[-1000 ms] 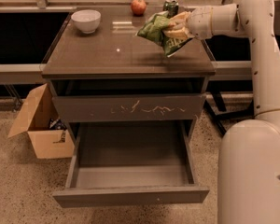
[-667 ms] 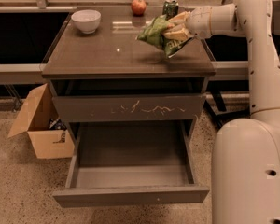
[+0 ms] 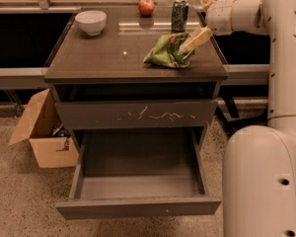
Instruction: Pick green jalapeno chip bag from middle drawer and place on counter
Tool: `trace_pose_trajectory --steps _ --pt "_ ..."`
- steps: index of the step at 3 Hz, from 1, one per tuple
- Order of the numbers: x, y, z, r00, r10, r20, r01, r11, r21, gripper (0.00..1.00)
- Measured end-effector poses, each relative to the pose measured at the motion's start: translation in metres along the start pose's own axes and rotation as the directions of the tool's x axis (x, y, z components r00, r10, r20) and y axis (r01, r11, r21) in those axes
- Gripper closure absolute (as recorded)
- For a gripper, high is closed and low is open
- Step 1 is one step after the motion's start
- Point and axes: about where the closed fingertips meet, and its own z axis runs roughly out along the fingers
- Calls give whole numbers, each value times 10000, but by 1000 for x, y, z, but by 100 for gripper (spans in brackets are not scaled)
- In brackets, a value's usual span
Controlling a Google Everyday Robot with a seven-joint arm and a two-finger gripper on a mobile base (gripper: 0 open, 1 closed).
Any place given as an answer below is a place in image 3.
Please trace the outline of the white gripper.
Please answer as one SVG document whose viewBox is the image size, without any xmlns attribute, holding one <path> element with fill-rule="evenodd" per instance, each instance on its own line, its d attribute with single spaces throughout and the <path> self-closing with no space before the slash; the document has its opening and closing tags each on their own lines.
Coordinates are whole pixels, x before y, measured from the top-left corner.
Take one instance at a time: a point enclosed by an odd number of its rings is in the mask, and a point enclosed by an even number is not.
<svg viewBox="0 0 296 237">
<path fill-rule="evenodd" d="M 180 52 L 191 52 L 209 41 L 212 32 L 216 36 L 232 33 L 232 10 L 234 0 L 192 0 L 194 7 L 206 11 L 205 22 L 208 27 L 198 26 L 180 45 Z"/>
</svg>

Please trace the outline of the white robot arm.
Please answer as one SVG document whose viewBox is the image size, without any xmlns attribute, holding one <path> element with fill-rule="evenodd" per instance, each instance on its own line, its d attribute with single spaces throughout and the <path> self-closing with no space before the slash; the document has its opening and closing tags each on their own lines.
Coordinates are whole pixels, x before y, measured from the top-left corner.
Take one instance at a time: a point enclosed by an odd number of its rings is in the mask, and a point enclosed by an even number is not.
<svg viewBox="0 0 296 237">
<path fill-rule="evenodd" d="M 238 130 L 224 155 L 224 237 L 296 237 L 296 0 L 194 1 L 207 27 L 183 50 L 233 32 L 270 39 L 267 124 Z"/>
</svg>

